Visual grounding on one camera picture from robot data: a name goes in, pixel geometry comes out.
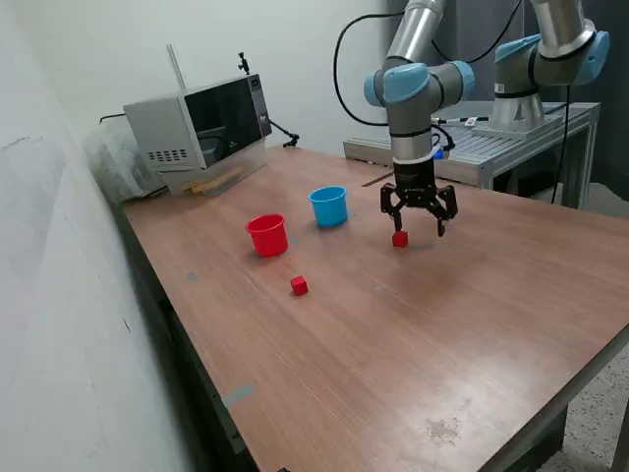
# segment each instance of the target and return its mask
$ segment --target wooden table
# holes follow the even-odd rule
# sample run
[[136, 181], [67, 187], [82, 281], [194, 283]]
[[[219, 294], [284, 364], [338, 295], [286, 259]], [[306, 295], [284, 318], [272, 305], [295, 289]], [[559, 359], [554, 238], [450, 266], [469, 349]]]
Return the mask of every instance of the wooden table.
[[[444, 238], [405, 209], [394, 249], [362, 187], [382, 168], [267, 154], [218, 198], [126, 206], [218, 391], [247, 392], [229, 411], [260, 470], [504, 470], [629, 340], [629, 222], [459, 186]], [[323, 231], [308, 193], [333, 184], [352, 216]], [[261, 260], [266, 212], [291, 246]]]

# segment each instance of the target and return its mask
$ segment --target blue cup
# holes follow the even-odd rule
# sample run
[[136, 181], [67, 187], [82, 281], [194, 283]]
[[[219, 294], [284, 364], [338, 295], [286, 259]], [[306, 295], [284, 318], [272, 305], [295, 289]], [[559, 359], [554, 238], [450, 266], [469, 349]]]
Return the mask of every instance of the blue cup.
[[323, 187], [309, 195], [313, 204], [314, 217], [319, 226], [336, 226], [347, 220], [345, 187]]

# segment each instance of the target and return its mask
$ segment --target red block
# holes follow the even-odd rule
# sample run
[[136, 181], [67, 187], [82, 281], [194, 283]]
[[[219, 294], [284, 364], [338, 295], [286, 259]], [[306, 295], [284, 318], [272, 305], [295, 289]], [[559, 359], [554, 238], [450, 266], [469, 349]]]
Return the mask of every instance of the red block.
[[295, 277], [291, 280], [291, 287], [293, 287], [293, 293], [298, 297], [300, 295], [308, 293], [308, 284], [306, 283], [306, 280], [301, 276]]
[[406, 248], [409, 245], [409, 233], [406, 231], [396, 231], [393, 233], [393, 246], [396, 248]]

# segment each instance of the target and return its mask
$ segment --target black cable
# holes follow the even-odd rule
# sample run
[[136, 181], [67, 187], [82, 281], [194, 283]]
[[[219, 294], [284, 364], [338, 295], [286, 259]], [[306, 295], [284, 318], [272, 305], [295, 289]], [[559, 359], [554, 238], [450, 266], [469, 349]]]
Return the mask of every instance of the black cable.
[[456, 145], [454, 144], [454, 140], [452, 139], [452, 136], [450, 136], [450, 134], [447, 131], [445, 131], [439, 125], [431, 125], [431, 126], [435, 128], [437, 131], [440, 131], [441, 134], [445, 136], [445, 139], [448, 140], [448, 144], [443, 147], [443, 150], [450, 151], [456, 148]]
[[[474, 64], [475, 62], [479, 62], [481, 59], [484, 59], [493, 50], [493, 48], [495, 46], [498, 45], [500, 40], [507, 34], [507, 31], [509, 30], [509, 27], [511, 26], [511, 23], [513, 23], [513, 19], [515, 18], [515, 14], [518, 12], [518, 9], [520, 8], [520, 5], [522, 5], [522, 0], [518, 0], [518, 3], [516, 4], [515, 8], [513, 9], [513, 12], [511, 13], [511, 16], [509, 17], [509, 21], [507, 22], [506, 26], [502, 30], [502, 33], [496, 38], [496, 40], [489, 47], [489, 49], [487, 51], [485, 51], [483, 54], [481, 54], [480, 56], [475, 57], [474, 59], [472, 59], [470, 61], [464, 61], [464, 62], [467, 62], [468, 64]], [[446, 60], [448, 62], [452, 62], [454, 60], [454, 59], [450, 59], [448, 56], [446, 56], [443, 53], [443, 51], [441, 51], [441, 49], [439, 48], [439, 46], [437, 46], [437, 44], [434, 41], [434, 39], [432, 40], [432, 46], [434, 47], [434, 50], [439, 54], [439, 56], [441, 56], [444, 60]]]
[[559, 157], [559, 165], [557, 165], [557, 173], [554, 176], [554, 189], [552, 190], [552, 200], [550, 201], [554, 205], [554, 199], [557, 196], [557, 188], [559, 187], [559, 178], [561, 177], [561, 170], [563, 168], [563, 159], [566, 155], [566, 144], [568, 142], [568, 122], [570, 120], [570, 86], [566, 87], [566, 116], [565, 124], [563, 126], [563, 142], [561, 143], [561, 155]]
[[341, 31], [341, 33], [338, 36], [338, 39], [336, 40], [336, 47], [334, 48], [334, 61], [332, 63], [332, 69], [333, 69], [332, 74], [333, 74], [333, 79], [334, 79], [334, 90], [336, 91], [336, 97], [338, 98], [339, 103], [345, 110], [345, 113], [347, 113], [353, 120], [358, 121], [359, 123], [363, 125], [389, 126], [388, 123], [374, 123], [373, 121], [363, 120], [362, 118], [359, 118], [354, 113], [352, 113], [350, 109], [347, 107], [347, 105], [345, 104], [345, 101], [343, 100], [343, 97], [341, 96], [341, 89], [338, 86], [338, 53], [341, 50], [341, 42], [343, 42], [343, 37], [345, 37], [345, 33], [347, 32], [347, 30], [351, 28], [353, 25], [355, 25], [356, 23], [361, 22], [362, 20], [369, 20], [372, 18], [393, 18], [393, 17], [401, 17], [402, 15], [404, 15], [404, 12], [362, 15], [356, 20], [350, 22], [350, 24]]
[[118, 113], [117, 115], [105, 115], [98, 121], [98, 124], [101, 125], [103, 121], [108, 120], [109, 118], [119, 118], [121, 116], [127, 116], [126, 113]]
[[291, 139], [291, 141], [289, 141], [288, 143], [284, 143], [283, 145], [284, 148], [288, 148], [288, 147], [294, 148], [297, 145], [297, 142], [299, 141], [301, 136], [296, 135], [295, 133], [291, 133], [290, 131], [282, 128], [273, 120], [268, 120], [268, 122], [271, 124], [271, 126], [274, 126], [275, 128], [277, 128], [279, 131], [281, 131], [282, 133], [284, 133], [286, 136], [288, 136]]

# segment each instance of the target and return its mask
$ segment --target red cup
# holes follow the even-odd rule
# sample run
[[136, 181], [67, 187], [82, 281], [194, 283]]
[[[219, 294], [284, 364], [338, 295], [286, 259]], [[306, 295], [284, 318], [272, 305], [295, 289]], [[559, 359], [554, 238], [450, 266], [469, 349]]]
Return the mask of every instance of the red cup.
[[262, 258], [282, 254], [288, 249], [288, 238], [284, 229], [286, 219], [279, 213], [263, 214], [247, 224], [256, 252]]

